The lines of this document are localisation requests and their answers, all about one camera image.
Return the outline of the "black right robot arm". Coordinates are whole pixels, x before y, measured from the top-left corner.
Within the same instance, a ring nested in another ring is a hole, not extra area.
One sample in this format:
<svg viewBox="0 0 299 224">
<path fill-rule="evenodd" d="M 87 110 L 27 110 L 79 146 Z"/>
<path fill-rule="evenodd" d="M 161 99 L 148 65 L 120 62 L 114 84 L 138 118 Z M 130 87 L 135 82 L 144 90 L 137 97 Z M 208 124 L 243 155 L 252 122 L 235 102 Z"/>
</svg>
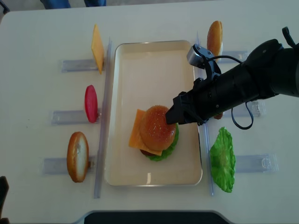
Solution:
<svg viewBox="0 0 299 224">
<path fill-rule="evenodd" d="M 206 70 L 193 88 L 173 99 L 166 113 L 167 124 L 204 124 L 209 118 L 248 101 L 278 94 L 299 95 L 299 48 L 283 48 L 276 39 L 255 48 L 247 59 L 221 73 L 213 55 L 197 44 L 190 49 L 196 65 Z"/>
</svg>

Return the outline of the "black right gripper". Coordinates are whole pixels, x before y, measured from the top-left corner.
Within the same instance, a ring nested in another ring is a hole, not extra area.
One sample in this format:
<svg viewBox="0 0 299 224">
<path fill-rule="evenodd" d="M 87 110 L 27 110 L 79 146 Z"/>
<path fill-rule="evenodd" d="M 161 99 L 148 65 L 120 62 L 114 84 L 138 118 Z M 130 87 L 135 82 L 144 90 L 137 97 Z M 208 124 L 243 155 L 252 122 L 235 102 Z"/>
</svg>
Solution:
<svg viewBox="0 0 299 224">
<path fill-rule="evenodd" d="M 198 78 L 193 88 L 173 99 L 165 114 L 167 124 L 204 124 L 213 116 L 251 100 L 251 74 L 244 67 L 235 67 L 224 74 L 207 73 Z"/>
</svg>

